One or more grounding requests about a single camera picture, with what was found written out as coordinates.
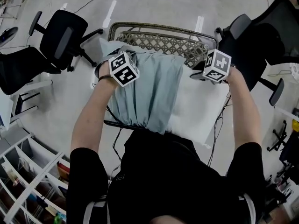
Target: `black t-shirt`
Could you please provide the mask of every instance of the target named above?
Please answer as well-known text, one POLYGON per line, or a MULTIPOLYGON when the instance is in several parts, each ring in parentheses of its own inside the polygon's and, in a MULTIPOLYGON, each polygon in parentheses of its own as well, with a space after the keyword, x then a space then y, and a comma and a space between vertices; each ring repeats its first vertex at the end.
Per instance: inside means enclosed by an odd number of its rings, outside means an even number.
MULTIPOLYGON (((191 141, 172 134, 134 131, 109 191, 98 154, 87 148, 72 151, 67 222, 82 223, 88 203, 107 194, 111 224, 148 224, 163 215, 187 224, 244 223, 250 214, 239 196, 250 196, 258 218, 264 189, 262 151, 256 143, 236 150, 223 177, 200 161, 191 141)), ((94 209, 93 221, 106 223, 107 209, 94 209)))

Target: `chair backrest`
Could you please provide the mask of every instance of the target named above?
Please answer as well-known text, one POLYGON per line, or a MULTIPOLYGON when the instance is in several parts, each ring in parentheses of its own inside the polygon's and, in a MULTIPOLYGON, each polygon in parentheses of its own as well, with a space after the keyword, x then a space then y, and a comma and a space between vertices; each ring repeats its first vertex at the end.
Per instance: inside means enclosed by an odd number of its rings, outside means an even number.
POLYGON ((56 59, 55 54, 66 30, 68 28, 73 30, 69 45, 79 49, 87 27, 88 23, 78 15, 63 10, 56 11, 43 34, 40 51, 56 67, 65 70, 72 62, 74 55, 64 52, 60 59, 56 59))
POLYGON ((279 157, 280 161, 288 161, 292 165, 299 164, 299 134, 293 132, 285 144, 279 157))
POLYGON ((269 103, 271 106, 275 106, 278 102, 282 92, 284 91, 285 83, 284 80, 281 78, 279 80, 279 83, 276 86, 276 89, 273 91, 273 94, 271 95, 269 99, 269 103))
POLYGON ((270 65, 299 63, 299 11, 289 0, 275 0, 252 26, 259 28, 256 46, 270 65))
POLYGON ((0 88, 11 95, 52 65, 34 47, 0 55, 0 88))
POLYGON ((246 14, 238 16, 229 27, 229 31, 233 38, 237 40, 251 23, 251 19, 246 14))

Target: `shelving unit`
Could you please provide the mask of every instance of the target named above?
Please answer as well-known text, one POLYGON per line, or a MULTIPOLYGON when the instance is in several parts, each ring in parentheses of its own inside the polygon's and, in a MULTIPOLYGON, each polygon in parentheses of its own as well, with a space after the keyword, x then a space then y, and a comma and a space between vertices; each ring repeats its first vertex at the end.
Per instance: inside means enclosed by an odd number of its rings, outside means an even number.
POLYGON ((0 216, 5 223, 41 224, 51 218, 54 221, 37 199, 66 215, 60 188, 67 190, 68 184, 59 180, 58 163, 70 167, 62 152, 52 153, 31 134, 0 155, 0 216))

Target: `chair armrest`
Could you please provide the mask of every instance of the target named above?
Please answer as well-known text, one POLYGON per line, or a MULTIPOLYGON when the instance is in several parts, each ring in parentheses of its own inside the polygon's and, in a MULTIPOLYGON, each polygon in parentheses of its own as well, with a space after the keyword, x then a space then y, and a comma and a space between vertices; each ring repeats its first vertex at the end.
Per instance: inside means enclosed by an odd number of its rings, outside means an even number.
POLYGON ((278 102, 282 92, 284 91, 285 83, 284 80, 281 78, 279 80, 279 83, 277 84, 276 90, 273 92, 269 99, 269 103, 271 106, 275 106, 276 103, 278 102))
POLYGON ((58 46, 57 46, 57 49, 56 49, 56 52, 55 52, 55 55, 54 57, 56 59, 60 59, 62 54, 65 52, 66 50, 66 47, 67 45, 69 44, 70 42, 70 39, 71 39, 71 35, 73 34, 74 30, 71 28, 71 27, 68 27, 65 32, 64 32, 64 35, 62 36, 58 46))
POLYGON ((43 12, 41 12, 41 11, 37 12, 35 18, 33 19, 33 22, 32 22, 32 24, 30 26, 30 29, 29 29, 29 36, 32 36, 32 34, 33 34, 33 32, 34 32, 35 29, 38 30, 38 31, 40 31, 40 32, 43 32, 45 30, 42 26, 40 26, 38 24, 38 20, 41 17, 42 13, 43 12))
POLYGON ((229 31, 233 38, 237 40, 240 35, 249 27, 251 24, 251 19, 246 15, 243 14, 237 17, 229 27, 229 31))

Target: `office chair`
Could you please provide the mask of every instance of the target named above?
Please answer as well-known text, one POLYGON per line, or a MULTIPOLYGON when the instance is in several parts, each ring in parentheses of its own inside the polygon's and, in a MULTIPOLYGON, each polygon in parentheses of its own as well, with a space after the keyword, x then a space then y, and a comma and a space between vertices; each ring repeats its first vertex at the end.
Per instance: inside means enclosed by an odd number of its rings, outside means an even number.
POLYGON ((29 35, 34 30, 43 33, 40 45, 40 51, 43 55, 60 70, 73 71, 71 66, 73 57, 83 56, 88 60, 92 67, 97 65, 80 47, 87 39, 96 34, 102 34, 103 29, 95 30, 90 34, 83 36, 88 24, 87 22, 73 14, 64 10, 58 10, 52 16, 47 28, 38 24, 42 12, 38 12, 31 24, 29 35))
POLYGON ((24 99, 23 99, 23 96, 28 95, 28 93, 24 93, 24 94, 19 95, 18 100, 17 100, 17 104, 15 106, 15 110, 11 114, 11 117, 10 117, 10 124, 13 123, 13 122, 15 122, 22 115, 38 109, 38 106, 34 105, 34 106, 32 106, 32 107, 30 107, 30 108, 22 111, 24 102, 27 101, 27 100, 29 100, 29 99, 32 99, 35 96, 38 96, 39 94, 40 94, 40 92, 38 92, 38 93, 36 93, 36 94, 34 94, 32 96, 26 97, 24 99))
POLYGON ((34 47, 3 55, 0 54, 0 88, 7 95, 14 94, 42 72, 60 74, 34 47))
POLYGON ((275 0, 259 17, 251 20, 246 14, 236 18, 225 28, 217 28, 222 37, 219 50, 232 57, 232 63, 243 74, 249 90, 258 81, 274 90, 270 102, 283 90, 283 81, 277 87, 261 79, 266 68, 281 63, 299 63, 299 11, 289 0, 275 0))
POLYGON ((285 146, 286 142, 284 140, 287 137, 285 129, 286 129, 286 121, 285 120, 284 120, 284 127, 283 127, 283 130, 281 132, 281 135, 279 135, 278 132, 275 129, 273 129, 273 133, 278 138, 278 141, 272 147, 267 147, 267 150, 269 152, 271 152, 272 150, 278 151, 281 145, 285 146))
POLYGON ((291 167, 287 171, 284 172, 284 177, 281 181, 281 184, 286 183, 288 185, 289 183, 287 182, 288 179, 291 179, 296 185, 299 185, 299 167, 291 167))
POLYGON ((289 140, 286 142, 284 149, 282 150, 279 160, 284 165, 282 171, 277 173, 277 177, 280 177, 293 165, 297 166, 299 164, 299 136, 297 132, 293 132, 290 135, 289 140))

